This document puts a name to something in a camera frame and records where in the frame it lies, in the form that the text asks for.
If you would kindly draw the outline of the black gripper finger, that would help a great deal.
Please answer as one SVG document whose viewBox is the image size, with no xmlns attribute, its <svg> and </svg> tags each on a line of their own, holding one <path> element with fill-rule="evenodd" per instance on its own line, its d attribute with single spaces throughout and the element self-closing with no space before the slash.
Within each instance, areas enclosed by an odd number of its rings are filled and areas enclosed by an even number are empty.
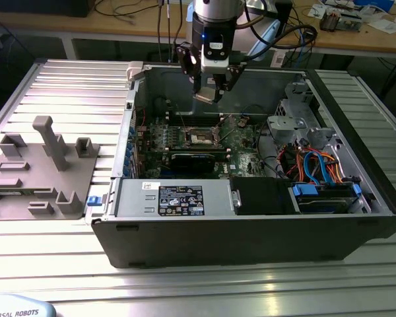
<svg viewBox="0 0 396 317">
<path fill-rule="evenodd" d="M 193 94 L 201 90 L 201 55 L 200 51 L 192 44 L 180 44 L 176 48 L 182 72 L 189 76 L 193 83 Z"/>
<path fill-rule="evenodd" d="M 230 65 L 227 68 L 228 74 L 230 75 L 229 79 L 227 79 L 226 74 L 213 75 L 216 87 L 213 99 L 214 102 L 219 102 L 226 91 L 231 91 L 233 89 L 241 74 L 244 72 L 246 66 L 246 63 Z"/>
</svg>

